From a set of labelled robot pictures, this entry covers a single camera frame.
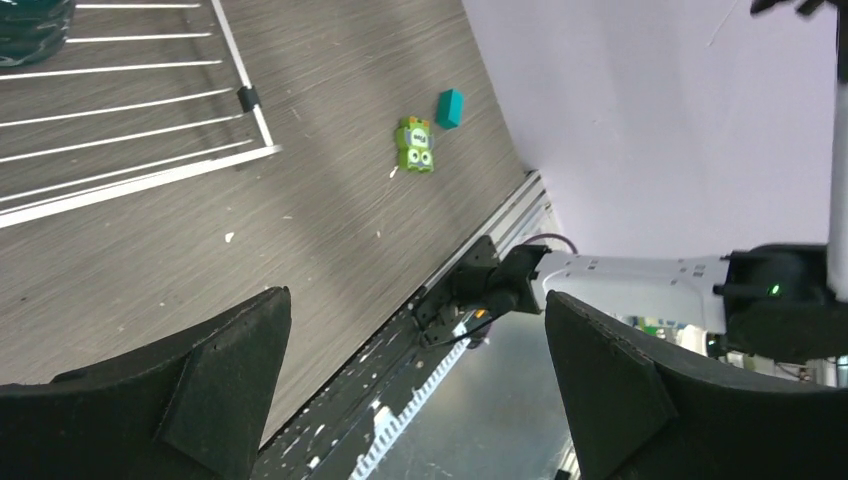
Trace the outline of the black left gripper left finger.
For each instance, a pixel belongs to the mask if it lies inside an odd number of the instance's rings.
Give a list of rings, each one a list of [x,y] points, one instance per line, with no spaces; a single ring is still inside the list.
[[[41,385],[1,389],[5,479],[246,479],[291,329],[273,287]]]

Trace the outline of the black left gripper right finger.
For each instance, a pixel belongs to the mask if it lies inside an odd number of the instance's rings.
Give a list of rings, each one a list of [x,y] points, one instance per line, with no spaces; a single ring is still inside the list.
[[[843,479],[847,393],[751,372],[562,292],[545,331],[586,479]]]

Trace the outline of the dark teal mug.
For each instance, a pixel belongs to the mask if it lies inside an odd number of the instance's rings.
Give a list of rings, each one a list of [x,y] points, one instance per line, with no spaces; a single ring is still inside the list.
[[[69,38],[74,0],[1,2],[1,68],[26,67],[54,56]]]

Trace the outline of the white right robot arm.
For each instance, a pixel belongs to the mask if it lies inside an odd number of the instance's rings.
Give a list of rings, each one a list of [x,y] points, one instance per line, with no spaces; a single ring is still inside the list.
[[[480,338],[510,312],[538,314],[569,294],[608,314],[676,320],[704,333],[699,350],[737,351],[780,363],[847,352],[847,5],[834,5],[836,88],[826,244],[766,244],[725,256],[638,259],[586,256],[522,243],[504,257],[454,265],[410,304],[422,344],[461,341],[467,315]]]

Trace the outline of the green toy monster block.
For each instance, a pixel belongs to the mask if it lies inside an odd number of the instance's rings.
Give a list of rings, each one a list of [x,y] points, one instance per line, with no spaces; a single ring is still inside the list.
[[[434,136],[430,122],[415,116],[404,117],[395,131],[400,169],[429,173],[434,170]]]

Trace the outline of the teal toy block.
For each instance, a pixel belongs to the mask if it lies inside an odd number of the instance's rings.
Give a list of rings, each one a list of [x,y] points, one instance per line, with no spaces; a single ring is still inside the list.
[[[464,95],[457,89],[448,89],[439,94],[436,123],[445,130],[458,128],[462,122]]]

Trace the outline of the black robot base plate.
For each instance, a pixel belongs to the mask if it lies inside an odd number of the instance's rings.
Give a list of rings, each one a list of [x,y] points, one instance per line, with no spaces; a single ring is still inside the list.
[[[531,283],[550,251],[500,253],[488,235],[467,245],[266,443],[252,478],[367,478],[475,331],[509,312],[538,312]]]

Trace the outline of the aluminium front rail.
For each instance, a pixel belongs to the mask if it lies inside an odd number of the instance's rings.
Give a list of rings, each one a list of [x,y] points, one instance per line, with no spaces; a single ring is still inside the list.
[[[315,468],[318,479],[368,478],[404,430],[466,352],[475,310],[462,311],[450,297],[449,277],[466,266],[495,266],[520,243],[545,211],[546,193],[538,172],[526,175],[511,193],[389,324],[358,353],[358,374],[374,392],[350,432],[334,445],[340,460]]]

